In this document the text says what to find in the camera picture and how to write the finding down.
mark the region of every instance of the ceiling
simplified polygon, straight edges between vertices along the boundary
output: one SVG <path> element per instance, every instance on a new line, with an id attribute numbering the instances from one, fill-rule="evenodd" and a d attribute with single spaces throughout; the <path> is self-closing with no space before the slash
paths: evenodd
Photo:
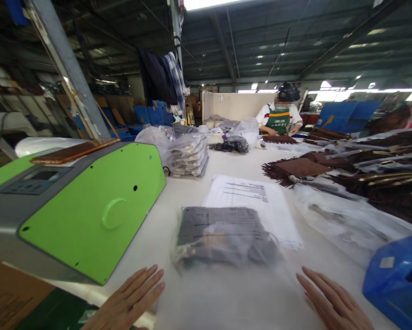
<path id="1" fill-rule="evenodd" d="M 166 0 L 54 0 L 84 72 L 139 75 L 135 46 L 174 51 Z M 412 0 L 252 0 L 184 13 L 189 85 L 412 77 Z M 0 63 L 54 71 L 0 0 Z"/>

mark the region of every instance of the machine control panel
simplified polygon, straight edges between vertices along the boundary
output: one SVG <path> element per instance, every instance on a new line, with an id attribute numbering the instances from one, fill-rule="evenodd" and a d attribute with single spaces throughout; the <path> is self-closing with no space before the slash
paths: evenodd
<path id="1" fill-rule="evenodd" d="M 53 183 L 60 180 L 71 167 L 42 166 L 34 169 L 31 173 L 18 181 L 7 186 L 0 193 L 17 195 L 40 195 Z"/>

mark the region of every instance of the green and gray machine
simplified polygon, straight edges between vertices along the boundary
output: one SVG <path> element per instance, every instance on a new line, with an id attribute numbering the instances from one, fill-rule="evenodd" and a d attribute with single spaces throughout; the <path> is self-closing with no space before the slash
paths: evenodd
<path id="1" fill-rule="evenodd" d="M 166 185 L 158 149 L 116 143 L 65 165 L 34 156 L 0 168 L 0 260 L 105 284 Z"/>

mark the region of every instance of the hand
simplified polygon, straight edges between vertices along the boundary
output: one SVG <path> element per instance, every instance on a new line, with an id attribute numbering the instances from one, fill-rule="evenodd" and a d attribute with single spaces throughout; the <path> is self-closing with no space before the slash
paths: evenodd
<path id="1" fill-rule="evenodd" d="M 143 268 L 127 279 L 82 330 L 129 330 L 165 289 L 165 284 L 160 283 L 147 295 L 163 276 L 161 269 L 148 280 L 157 268 L 157 265 L 148 270 Z"/>
<path id="2" fill-rule="evenodd" d="M 299 132 L 300 126 L 294 126 L 293 129 L 290 131 L 290 136 L 293 136 Z"/>
<path id="3" fill-rule="evenodd" d="M 374 330 L 371 321 L 345 288 L 321 273 L 306 267 L 302 267 L 302 270 L 326 297 L 322 296 L 305 277 L 296 274 L 297 280 L 305 289 L 305 294 L 328 330 Z"/>
<path id="4" fill-rule="evenodd" d="M 277 131 L 275 131 L 273 128 L 269 128 L 269 127 L 267 127 L 267 133 L 268 133 L 270 136 L 276 136 L 276 135 L 278 135 L 278 132 L 277 132 Z"/>

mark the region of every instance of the green apron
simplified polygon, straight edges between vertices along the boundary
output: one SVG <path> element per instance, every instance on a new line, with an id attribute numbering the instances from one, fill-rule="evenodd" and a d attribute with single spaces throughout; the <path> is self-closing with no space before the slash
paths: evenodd
<path id="1" fill-rule="evenodd" d="M 290 124 L 290 108 L 276 107 L 276 111 L 270 108 L 270 117 L 266 127 L 273 128 L 278 132 L 278 135 L 287 134 L 287 126 Z"/>

